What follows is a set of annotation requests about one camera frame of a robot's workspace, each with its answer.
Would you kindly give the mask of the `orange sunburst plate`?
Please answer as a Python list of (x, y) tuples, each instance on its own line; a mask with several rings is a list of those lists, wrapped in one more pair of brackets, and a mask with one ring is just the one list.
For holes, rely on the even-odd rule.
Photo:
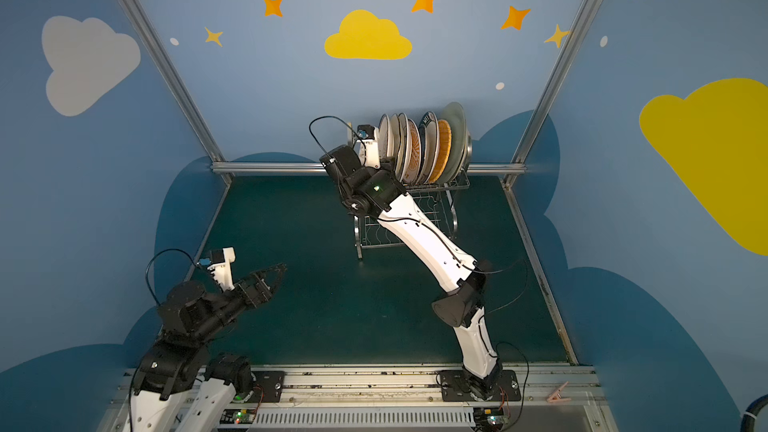
[(403, 182), (405, 184), (414, 184), (417, 181), (421, 169), (422, 145), (419, 129), (412, 119), (408, 119), (407, 138), (409, 140), (409, 155)]
[(390, 118), (387, 114), (383, 114), (379, 121), (377, 139), (379, 158), (381, 160), (390, 157), (392, 154), (389, 148), (391, 141), (390, 132)]

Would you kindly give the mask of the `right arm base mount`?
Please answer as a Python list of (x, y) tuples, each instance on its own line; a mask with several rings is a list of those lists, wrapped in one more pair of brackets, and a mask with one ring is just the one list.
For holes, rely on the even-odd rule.
[(492, 373), (479, 379), (465, 370), (443, 370), (436, 382), (444, 402), (519, 402), (522, 383), (513, 370)]

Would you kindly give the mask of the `small pale green plate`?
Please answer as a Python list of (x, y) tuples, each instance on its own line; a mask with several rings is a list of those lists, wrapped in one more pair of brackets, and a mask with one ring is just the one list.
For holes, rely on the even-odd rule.
[(461, 172), (466, 172), (469, 167), (471, 157), (472, 157), (472, 148), (473, 148), (473, 140), (471, 138), (471, 135), (467, 134), (466, 144), (464, 149), (464, 156), (463, 156), (462, 164), (460, 167)]

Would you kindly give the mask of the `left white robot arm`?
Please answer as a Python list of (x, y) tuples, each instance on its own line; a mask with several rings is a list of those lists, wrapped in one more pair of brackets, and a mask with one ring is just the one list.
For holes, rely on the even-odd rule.
[(198, 281), (174, 287), (157, 307), (159, 338), (133, 374), (125, 431), (212, 431), (222, 417), (253, 423), (262, 405), (278, 403), (285, 373), (253, 372), (242, 355), (212, 356), (209, 344), (242, 313), (268, 303), (286, 271), (277, 264), (219, 293)]

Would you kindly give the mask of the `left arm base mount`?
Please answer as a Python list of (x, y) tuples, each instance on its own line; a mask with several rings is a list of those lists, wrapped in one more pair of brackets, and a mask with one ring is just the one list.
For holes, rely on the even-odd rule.
[(251, 388), (239, 395), (243, 403), (278, 403), (286, 373), (282, 370), (252, 370)]

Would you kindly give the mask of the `yellow woven plate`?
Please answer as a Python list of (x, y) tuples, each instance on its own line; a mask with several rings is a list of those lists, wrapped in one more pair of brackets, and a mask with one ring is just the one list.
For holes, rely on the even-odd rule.
[(449, 123), (444, 119), (437, 121), (438, 126), (438, 149), (433, 170), (427, 180), (428, 184), (436, 184), (443, 174), (450, 156), (452, 131)]

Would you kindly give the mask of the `dark blue speckled plate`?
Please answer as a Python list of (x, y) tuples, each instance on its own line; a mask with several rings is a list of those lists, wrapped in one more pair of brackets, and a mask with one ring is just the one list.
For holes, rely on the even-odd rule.
[(421, 145), (421, 162), (419, 168), (419, 174), (417, 176), (416, 184), (421, 185), (426, 181), (425, 173), (427, 167), (427, 154), (428, 154), (428, 139), (426, 127), (423, 124), (419, 124), (419, 138)]

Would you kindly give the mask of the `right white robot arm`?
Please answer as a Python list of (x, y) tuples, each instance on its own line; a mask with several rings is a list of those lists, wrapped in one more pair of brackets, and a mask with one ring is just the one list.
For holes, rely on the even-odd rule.
[(376, 220), (436, 278), (444, 295), (432, 303), (432, 309), (455, 332), (464, 381), (476, 398), (490, 398), (503, 367), (485, 323), (484, 288), (489, 272), (428, 219), (392, 171), (363, 165), (348, 145), (324, 153), (320, 163), (351, 214)]

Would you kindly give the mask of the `large pale green plate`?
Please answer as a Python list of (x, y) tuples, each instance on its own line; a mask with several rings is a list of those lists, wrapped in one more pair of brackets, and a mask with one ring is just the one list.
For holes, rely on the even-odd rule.
[(441, 183), (448, 183), (459, 174), (464, 165), (469, 135), (466, 113), (460, 103), (449, 103), (443, 109), (441, 118), (448, 122), (451, 129), (449, 156), (446, 167), (439, 178)]

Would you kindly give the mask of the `cream floral plate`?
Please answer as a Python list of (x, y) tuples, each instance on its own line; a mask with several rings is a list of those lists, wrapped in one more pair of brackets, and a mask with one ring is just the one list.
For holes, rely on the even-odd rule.
[(397, 171), (400, 163), (399, 149), (401, 144), (400, 123), (397, 114), (393, 114), (389, 119), (389, 131), (391, 137), (389, 139), (388, 150), (391, 152), (390, 156), (392, 158), (393, 170)]

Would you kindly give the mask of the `green rim Hao Wei plate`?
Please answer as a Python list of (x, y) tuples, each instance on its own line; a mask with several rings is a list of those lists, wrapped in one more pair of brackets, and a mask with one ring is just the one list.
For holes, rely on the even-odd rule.
[(423, 124), (426, 127), (428, 139), (427, 167), (425, 173), (426, 181), (423, 183), (426, 184), (435, 165), (438, 149), (438, 126), (436, 114), (432, 111), (426, 112), (422, 116), (419, 124)]

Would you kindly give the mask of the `orange sunburst plate front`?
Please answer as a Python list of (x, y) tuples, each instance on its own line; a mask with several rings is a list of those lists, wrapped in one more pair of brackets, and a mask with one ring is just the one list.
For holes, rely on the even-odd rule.
[(409, 155), (403, 182), (405, 184), (414, 184), (417, 181), (421, 169), (422, 145), (419, 129), (412, 119), (408, 119), (407, 138), (409, 140)]

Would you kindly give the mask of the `white plate with black motif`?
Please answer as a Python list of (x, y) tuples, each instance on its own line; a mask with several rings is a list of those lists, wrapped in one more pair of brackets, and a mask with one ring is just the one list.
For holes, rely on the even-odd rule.
[(403, 113), (399, 113), (396, 115), (397, 121), (398, 121), (398, 130), (399, 130), (399, 145), (397, 149), (397, 167), (396, 167), (396, 176), (399, 181), (403, 180), (405, 169), (407, 167), (406, 162), (408, 158), (408, 147), (409, 147), (409, 129), (408, 129), (408, 120), (407, 117)]

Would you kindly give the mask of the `steel two-tier dish rack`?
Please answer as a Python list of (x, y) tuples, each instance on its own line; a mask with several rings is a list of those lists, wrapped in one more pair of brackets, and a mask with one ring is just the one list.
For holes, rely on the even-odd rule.
[[(349, 144), (358, 154), (360, 144), (357, 142), (356, 130), (349, 134)], [(397, 178), (391, 156), (381, 160), (380, 164), (389, 166)], [(448, 183), (441, 183), (439, 179), (436, 184), (417, 185), (416, 182), (405, 184), (403, 180), (401, 182), (427, 218), (449, 238), (455, 238), (458, 230), (456, 193), (469, 187), (467, 173), (459, 171), (459, 174)]]

